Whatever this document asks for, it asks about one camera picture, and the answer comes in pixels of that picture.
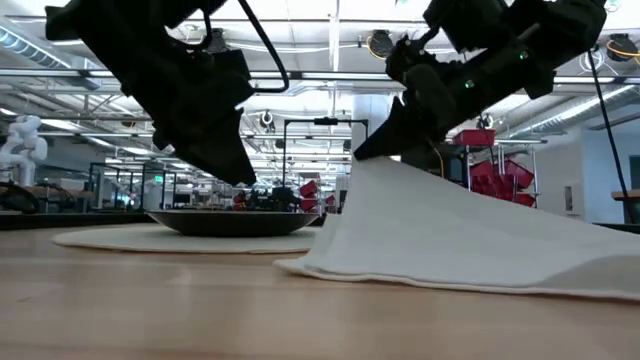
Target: ceiling duct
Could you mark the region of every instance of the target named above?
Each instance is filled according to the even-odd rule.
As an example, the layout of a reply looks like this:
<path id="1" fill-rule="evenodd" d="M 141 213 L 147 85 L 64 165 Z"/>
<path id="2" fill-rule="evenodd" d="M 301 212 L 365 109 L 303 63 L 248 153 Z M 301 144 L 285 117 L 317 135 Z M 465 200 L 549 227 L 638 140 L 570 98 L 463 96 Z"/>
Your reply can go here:
<path id="1" fill-rule="evenodd" d="M 604 99 L 607 111 L 614 111 L 629 103 L 639 102 L 640 95 L 636 86 L 627 85 L 606 93 Z M 506 132 L 506 136 L 512 139 L 558 132 L 601 115 L 597 96 L 577 98 L 512 128 Z"/>
<path id="2" fill-rule="evenodd" d="M 45 49 L 45 45 L 38 44 L 39 40 L 30 39 L 18 26 L 6 19 L 0 19 L 0 48 L 7 49 L 34 63 L 48 69 L 100 69 L 89 59 L 70 57 L 58 54 L 55 49 Z M 81 86 L 88 90 L 100 87 L 99 80 L 88 78 L 62 78 L 68 85 Z"/>

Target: fluorescent light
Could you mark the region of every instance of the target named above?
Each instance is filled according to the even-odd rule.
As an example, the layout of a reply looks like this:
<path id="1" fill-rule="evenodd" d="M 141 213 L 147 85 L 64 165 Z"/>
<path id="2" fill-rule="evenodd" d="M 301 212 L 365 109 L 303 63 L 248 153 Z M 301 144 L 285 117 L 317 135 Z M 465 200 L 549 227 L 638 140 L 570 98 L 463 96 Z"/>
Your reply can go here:
<path id="1" fill-rule="evenodd" d="M 74 123 L 64 120 L 43 119 L 42 123 L 62 130 L 78 131 L 80 127 Z"/>
<path id="2" fill-rule="evenodd" d="M 241 139 L 255 139 L 255 140 L 281 140 L 284 139 L 284 135 L 240 135 Z M 302 140 L 306 139 L 304 135 L 287 135 L 287 140 Z"/>
<path id="3" fill-rule="evenodd" d="M 273 157 L 278 157 L 278 158 L 282 158 L 284 156 L 284 154 L 274 154 L 274 153 L 259 153 L 256 154 L 257 155 L 266 155 L 266 156 L 273 156 Z M 287 153 L 287 157 L 292 157 L 292 158 L 314 158 L 314 159 L 325 159 L 325 158 L 347 158 L 350 159 L 351 158 L 351 154 L 289 154 Z"/>
<path id="4" fill-rule="evenodd" d="M 251 78 L 252 79 L 272 79 L 272 78 L 277 78 L 280 79 L 281 75 L 279 72 L 277 71 L 253 71 L 251 72 Z"/>
<path id="5" fill-rule="evenodd" d="M 85 137 L 131 137 L 131 134 L 114 134 L 114 133 L 82 133 Z"/>
<path id="6" fill-rule="evenodd" d="M 351 136 L 339 136 L 339 135 L 332 135 L 332 136 L 312 136 L 311 137 L 313 140 L 351 140 Z"/>
<path id="7" fill-rule="evenodd" d="M 176 163 L 176 164 L 171 164 L 175 167 L 181 168 L 181 169 L 191 169 L 191 165 L 189 164 L 185 164 L 185 163 Z"/>
<path id="8" fill-rule="evenodd" d="M 114 172 L 105 172 L 104 176 L 118 176 L 118 172 L 114 171 Z M 120 171 L 120 176 L 125 177 L 125 176 L 131 176 L 131 173 L 128 172 L 127 170 L 121 170 Z M 142 176 L 142 173 L 133 173 L 133 176 Z"/>
<path id="9" fill-rule="evenodd" d="M 84 41 L 82 40 L 64 40 L 64 41 L 52 41 L 51 42 L 55 46 L 75 46 L 75 45 L 84 45 Z"/>
<path id="10" fill-rule="evenodd" d="M 89 141 L 96 143 L 98 145 L 104 146 L 104 147 L 108 147 L 108 148 L 112 148 L 115 147 L 115 145 L 108 143 L 104 140 L 100 140 L 100 139 L 96 139 L 96 138 L 89 138 Z"/>
<path id="11" fill-rule="evenodd" d="M 15 116 L 15 115 L 18 115 L 18 114 L 16 114 L 16 113 L 14 113 L 13 111 L 11 111 L 11 110 L 7 110 L 7 109 L 4 109 L 4 108 L 0 109 L 0 112 L 2 112 L 2 113 L 3 113 L 3 114 L 5 114 L 5 115 L 9 115 L 9 116 Z"/>
<path id="12" fill-rule="evenodd" d="M 123 147 L 122 150 L 130 152 L 136 155 L 155 155 L 156 153 L 147 149 L 140 149 L 134 147 Z"/>
<path id="13" fill-rule="evenodd" d="M 40 136 L 50 136 L 50 137 L 71 137 L 76 136 L 74 133 L 65 133 L 65 132 L 39 132 Z"/>
<path id="14" fill-rule="evenodd" d="M 368 80 L 368 81 L 389 81 L 389 75 L 385 73 L 314 73 L 314 72 L 306 72 L 302 73 L 302 78 L 304 80 L 340 80 L 340 81 L 357 81 L 357 80 Z"/>
<path id="15" fill-rule="evenodd" d="M 113 74 L 109 70 L 91 70 L 89 71 L 89 76 L 97 78 L 111 78 L 113 77 Z"/>
<path id="16" fill-rule="evenodd" d="M 513 144 L 513 145 L 527 145 L 527 144 L 545 144 L 545 140 L 509 140 L 509 139 L 496 139 L 496 144 Z"/>

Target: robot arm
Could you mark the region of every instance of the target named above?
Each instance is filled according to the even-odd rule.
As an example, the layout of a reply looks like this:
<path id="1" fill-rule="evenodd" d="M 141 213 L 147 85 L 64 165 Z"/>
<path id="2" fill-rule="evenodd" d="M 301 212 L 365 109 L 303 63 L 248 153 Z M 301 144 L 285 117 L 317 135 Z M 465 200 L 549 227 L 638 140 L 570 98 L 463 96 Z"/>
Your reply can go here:
<path id="1" fill-rule="evenodd" d="M 10 169 L 16 164 L 20 167 L 20 185 L 33 185 L 34 161 L 47 158 L 47 141 L 38 137 L 41 123 L 37 116 L 19 116 L 16 122 L 9 125 L 9 136 L 0 149 L 0 181 L 11 180 Z M 20 154 L 13 154 L 18 146 L 24 147 L 24 150 Z"/>
<path id="2" fill-rule="evenodd" d="M 212 53 L 209 15 L 226 0 L 72 0 L 47 7 L 49 40 L 81 38 L 154 120 L 153 141 L 220 180 L 255 183 L 238 134 L 236 106 L 257 91 L 282 92 L 286 71 L 246 0 L 238 0 L 269 49 L 284 86 L 254 89 L 242 52 Z M 524 88 L 531 98 L 553 89 L 554 69 L 589 50 L 606 20 L 605 0 L 432 0 L 420 40 L 400 40 L 387 74 L 407 88 L 389 119 L 356 150 L 358 159 L 398 154 L 442 141 L 452 128 Z M 197 9 L 207 36 L 188 45 L 171 38 Z M 439 62 L 424 50 L 444 31 L 459 53 L 482 49 L 468 62 Z"/>
<path id="3" fill-rule="evenodd" d="M 387 74 L 407 90 L 388 120 L 355 151 L 357 159 L 396 155 L 439 143 L 449 130 L 524 88 L 531 99 L 553 90 L 555 69 L 589 51 L 606 20 L 604 0 L 433 0 L 420 40 L 398 41 Z M 465 63 L 442 63 L 424 50 L 444 31 Z"/>

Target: white robot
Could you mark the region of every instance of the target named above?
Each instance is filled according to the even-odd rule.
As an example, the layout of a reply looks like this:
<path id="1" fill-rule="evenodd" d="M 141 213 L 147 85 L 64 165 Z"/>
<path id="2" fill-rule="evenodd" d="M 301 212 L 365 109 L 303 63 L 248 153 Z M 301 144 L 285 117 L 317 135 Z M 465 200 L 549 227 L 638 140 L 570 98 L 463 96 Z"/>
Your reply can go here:
<path id="1" fill-rule="evenodd" d="M 0 148 L 0 182 L 14 180 L 18 185 L 31 186 L 34 182 L 36 161 L 47 158 L 47 141 L 38 137 L 41 120 L 37 116 L 18 116 L 9 125 L 7 142 Z M 16 148 L 22 150 L 13 154 Z M 18 179 L 13 179 L 13 167 L 20 168 Z"/>

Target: wooden tabletop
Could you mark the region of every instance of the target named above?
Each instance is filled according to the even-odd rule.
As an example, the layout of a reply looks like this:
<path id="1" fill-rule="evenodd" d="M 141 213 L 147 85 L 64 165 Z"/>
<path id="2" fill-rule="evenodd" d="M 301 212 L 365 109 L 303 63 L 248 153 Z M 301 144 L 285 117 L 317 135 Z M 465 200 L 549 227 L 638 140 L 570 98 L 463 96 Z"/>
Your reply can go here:
<path id="1" fill-rule="evenodd" d="M 0 232 L 0 359 L 634 359 L 640 305 L 287 276 Z"/>
<path id="2" fill-rule="evenodd" d="M 627 194 L 632 199 L 640 200 L 640 189 L 628 190 Z M 622 193 L 622 191 L 616 191 L 611 193 L 611 197 L 613 197 L 616 200 L 622 200 L 624 199 L 624 194 Z"/>

